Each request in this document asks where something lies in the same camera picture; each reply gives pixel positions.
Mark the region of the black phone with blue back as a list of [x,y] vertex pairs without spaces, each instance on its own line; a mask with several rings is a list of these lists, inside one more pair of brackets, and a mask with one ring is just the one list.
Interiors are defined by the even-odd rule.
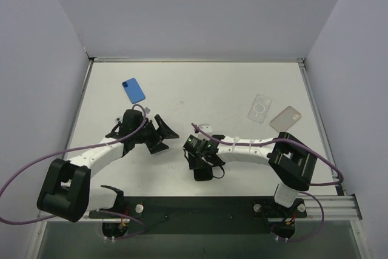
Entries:
[[122,87],[132,104],[145,100],[146,96],[135,78],[123,81]]

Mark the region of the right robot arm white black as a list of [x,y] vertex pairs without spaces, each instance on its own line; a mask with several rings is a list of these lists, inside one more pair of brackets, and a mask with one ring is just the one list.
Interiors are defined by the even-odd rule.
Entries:
[[225,135],[190,135],[183,145],[184,157],[197,181],[214,178],[213,168],[223,168],[225,163],[244,162],[269,166],[277,174],[280,183],[273,200],[290,208],[301,192],[309,190],[317,158],[300,148],[302,143],[293,135],[281,132],[280,139],[245,140]]

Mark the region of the clear phone case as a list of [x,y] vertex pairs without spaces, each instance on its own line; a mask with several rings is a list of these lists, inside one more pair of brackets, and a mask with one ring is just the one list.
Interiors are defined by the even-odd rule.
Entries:
[[272,99],[270,97],[257,94],[247,114],[247,118],[262,124],[267,116],[271,103]]
[[292,127],[302,115],[292,106],[286,107],[282,112],[280,112],[276,117],[274,117],[269,125],[277,132],[286,132],[290,127]]

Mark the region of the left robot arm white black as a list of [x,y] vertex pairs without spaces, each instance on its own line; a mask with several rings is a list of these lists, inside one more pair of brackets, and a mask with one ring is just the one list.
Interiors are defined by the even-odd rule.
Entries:
[[144,109],[128,109],[94,148],[69,160],[57,158],[50,163],[37,207],[71,222],[95,210],[118,217],[125,212],[124,192],[108,185],[92,189],[92,178],[127,155],[137,144],[145,144],[149,152],[155,154],[169,148],[164,140],[178,138],[159,115],[150,120]]

